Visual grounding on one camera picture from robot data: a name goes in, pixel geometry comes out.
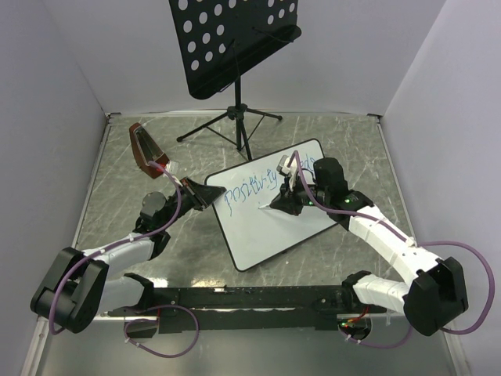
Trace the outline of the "white rectangular whiteboard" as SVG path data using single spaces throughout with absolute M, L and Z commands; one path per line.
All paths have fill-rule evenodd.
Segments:
M 299 216 L 259 209 L 279 194 L 284 178 L 276 171 L 277 165 L 283 155 L 290 156 L 295 150 L 311 183 L 313 163 L 324 157 L 317 139 L 308 139 L 205 179 L 209 186 L 227 189 L 213 206 L 233 264 L 239 271 L 246 271 L 336 225 L 316 207 L 304 208 Z

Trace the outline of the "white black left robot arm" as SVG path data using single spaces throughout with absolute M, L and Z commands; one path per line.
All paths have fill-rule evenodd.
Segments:
M 31 311 L 49 320 L 55 334 L 77 334 L 95 316 L 115 309 L 147 314 L 155 303 L 154 284 L 128 268 L 159 256 L 171 239 L 170 225 L 187 212 L 203 211 L 225 192 L 223 186 L 185 177 L 175 183 L 170 197 L 148 193 L 135 228 L 125 238 L 101 248 L 67 247 L 58 253 L 31 299 Z

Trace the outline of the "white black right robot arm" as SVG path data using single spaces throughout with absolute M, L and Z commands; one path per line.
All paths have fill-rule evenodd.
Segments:
M 299 216 L 316 207 L 346 231 L 364 240 L 398 273 L 401 281 L 362 271 L 347 277 L 343 306 L 358 312 L 366 305 L 401 313 L 419 333 L 430 336 L 468 308 L 463 268 L 418 246 L 363 193 L 349 188 L 339 161 L 314 162 L 313 182 L 302 178 L 297 154 L 283 156 L 277 171 L 284 182 L 269 207 Z

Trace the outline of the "brown wooden metronome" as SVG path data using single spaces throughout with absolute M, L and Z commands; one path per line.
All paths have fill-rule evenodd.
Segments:
M 134 123 L 128 131 L 133 157 L 140 170 L 146 173 L 151 179 L 161 176 L 161 170 L 152 167 L 149 163 L 153 161 L 165 168 L 169 162 L 166 153 L 140 123 Z

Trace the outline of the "black perforated music stand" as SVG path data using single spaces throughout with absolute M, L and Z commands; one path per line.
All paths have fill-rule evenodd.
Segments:
M 250 108 L 242 101 L 242 77 L 301 36 L 296 1 L 171 1 L 169 3 L 189 94 L 210 99 L 228 87 L 235 103 L 216 118 L 179 136 L 179 142 L 225 118 L 234 121 L 232 145 L 252 157 L 247 113 L 282 121 L 282 116 Z

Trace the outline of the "aluminium frame rail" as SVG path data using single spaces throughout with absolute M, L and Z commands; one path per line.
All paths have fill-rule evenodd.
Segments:
M 75 247 L 77 245 L 78 238 L 81 233 L 81 228 L 83 226 L 83 222 L 85 220 L 85 213 L 88 209 L 88 203 L 90 197 L 92 195 L 93 186 L 95 185 L 96 175 L 99 170 L 99 166 L 101 164 L 103 151 L 106 146 L 106 142 L 110 133 L 110 123 L 113 119 L 114 115 L 109 113 L 106 115 L 106 121 L 103 130 L 103 136 L 101 138 L 99 149 L 97 153 L 97 157 L 95 159 L 94 165 L 92 167 L 91 177 L 87 186 L 86 196 L 84 200 L 84 204 L 82 206 L 81 214 L 79 216 L 79 220 L 77 222 L 77 227 L 74 233 L 73 240 L 71 242 L 71 246 Z M 49 316 L 45 318 L 44 316 L 38 316 L 36 321 L 36 326 L 34 329 L 34 333 L 31 339 L 31 343 L 29 349 L 27 351 L 27 355 L 20 372 L 20 375 L 36 375 L 38 372 L 38 367 L 41 361 L 41 356 L 43 355 L 45 344 L 53 331 L 56 330 L 55 327 L 55 312 L 57 303 L 59 300 L 60 293 L 62 292 L 61 287 L 56 287 L 54 298 L 56 299 L 53 304 L 49 307 Z

